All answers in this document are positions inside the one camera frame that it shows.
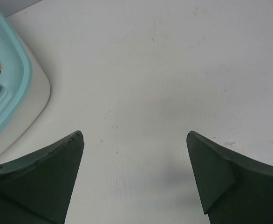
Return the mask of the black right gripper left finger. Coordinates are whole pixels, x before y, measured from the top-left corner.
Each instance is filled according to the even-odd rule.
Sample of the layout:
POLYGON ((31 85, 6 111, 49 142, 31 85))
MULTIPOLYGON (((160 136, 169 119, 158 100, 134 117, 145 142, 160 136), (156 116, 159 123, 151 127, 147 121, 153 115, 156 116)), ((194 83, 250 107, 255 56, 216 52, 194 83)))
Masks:
POLYGON ((0 224, 63 224, 84 149, 81 131, 0 164, 0 224))

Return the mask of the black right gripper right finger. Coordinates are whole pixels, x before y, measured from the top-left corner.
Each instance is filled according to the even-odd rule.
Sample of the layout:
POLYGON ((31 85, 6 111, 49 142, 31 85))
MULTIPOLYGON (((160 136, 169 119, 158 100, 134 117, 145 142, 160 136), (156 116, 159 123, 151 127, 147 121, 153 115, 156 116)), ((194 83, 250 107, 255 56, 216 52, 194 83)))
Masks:
POLYGON ((204 214, 211 224, 273 224, 273 166, 195 131, 186 138, 204 214))

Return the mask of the teal litter box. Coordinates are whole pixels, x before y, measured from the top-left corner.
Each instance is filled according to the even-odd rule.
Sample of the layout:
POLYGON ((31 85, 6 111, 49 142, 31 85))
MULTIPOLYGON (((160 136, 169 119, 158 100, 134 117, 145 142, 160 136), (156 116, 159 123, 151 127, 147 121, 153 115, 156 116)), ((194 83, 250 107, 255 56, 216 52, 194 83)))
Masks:
POLYGON ((50 84, 18 33, 0 12, 0 154, 46 106, 50 84))

